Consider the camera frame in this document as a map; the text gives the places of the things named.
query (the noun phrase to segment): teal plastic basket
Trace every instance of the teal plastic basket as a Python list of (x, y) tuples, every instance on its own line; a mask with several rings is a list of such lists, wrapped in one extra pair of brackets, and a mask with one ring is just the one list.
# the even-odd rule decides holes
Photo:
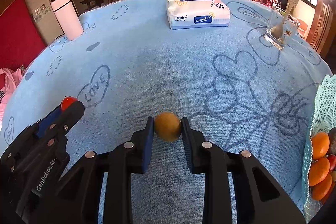
[(302, 165), (303, 213), (309, 222), (321, 208), (321, 203), (311, 198), (308, 173), (312, 162), (312, 143), (310, 138), (319, 132), (329, 132), (336, 127), (336, 75), (326, 75), (317, 89), (314, 111), (306, 135)]

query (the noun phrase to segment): blue towel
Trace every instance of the blue towel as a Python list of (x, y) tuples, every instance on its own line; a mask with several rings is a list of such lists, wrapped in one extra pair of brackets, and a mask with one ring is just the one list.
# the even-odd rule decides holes
[[(86, 106), (67, 135), (68, 168), (88, 150), (130, 140), (148, 116), (171, 111), (224, 150), (251, 151), (302, 209), (305, 134), (317, 85), (331, 71), (298, 35), (282, 51), (267, 42), (268, 8), (222, 1), (229, 27), (170, 30), (165, 0), (123, 0), (81, 15), (84, 33), (54, 41), (14, 92), (0, 154), (64, 96)], [(230, 183), (236, 222), (231, 176)], [(155, 136), (148, 171), (132, 175), (134, 222), (201, 223), (203, 199), (204, 175), (189, 173), (181, 138)]]

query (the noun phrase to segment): tissue pack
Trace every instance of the tissue pack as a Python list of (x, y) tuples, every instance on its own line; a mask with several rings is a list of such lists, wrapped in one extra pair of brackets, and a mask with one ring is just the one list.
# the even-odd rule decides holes
[(229, 26), (230, 10), (221, 0), (167, 0), (172, 30)]

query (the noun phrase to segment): black robotic handle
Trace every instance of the black robotic handle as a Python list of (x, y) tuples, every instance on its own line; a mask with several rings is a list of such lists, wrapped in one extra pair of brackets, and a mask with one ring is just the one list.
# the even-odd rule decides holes
[[(38, 129), (50, 116), (27, 127), (8, 147), (1, 157), (0, 199), (6, 208), (0, 211), (1, 223), (96, 224), (104, 173), (108, 179), (103, 223), (133, 223), (130, 174), (147, 170), (154, 119), (149, 117), (145, 129), (111, 152), (86, 152), (59, 180), (70, 159), (66, 133), (83, 114), (83, 104), (74, 102), (43, 137), (37, 137)], [(192, 130), (186, 117), (181, 131), (190, 171), (205, 173), (203, 224), (232, 223), (228, 172), (232, 173), (238, 224), (305, 223), (290, 197), (249, 151), (223, 151), (205, 141), (202, 132)], [(58, 165), (50, 168), (53, 161)], [(41, 183), (45, 168), (49, 173)], [(38, 187), (43, 191), (36, 193)], [(310, 224), (332, 223), (335, 199), (334, 190)]]

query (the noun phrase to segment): yellow fruit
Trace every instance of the yellow fruit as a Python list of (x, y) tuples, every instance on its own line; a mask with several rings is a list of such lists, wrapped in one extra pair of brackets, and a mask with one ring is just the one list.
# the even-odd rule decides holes
[(309, 186), (314, 186), (323, 181), (328, 175), (329, 169), (330, 162), (327, 158), (320, 158), (312, 163), (308, 173)]
[(322, 158), (329, 149), (329, 136), (325, 132), (317, 133), (311, 138), (311, 143), (313, 145), (313, 160), (318, 160)]
[(176, 141), (181, 135), (181, 122), (171, 112), (162, 112), (154, 120), (156, 134), (164, 141)]
[(331, 183), (332, 178), (331, 175), (328, 174), (323, 181), (313, 187), (313, 191), (311, 193), (312, 199), (321, 200), (322, 198), (324, 198), (331, 187)]

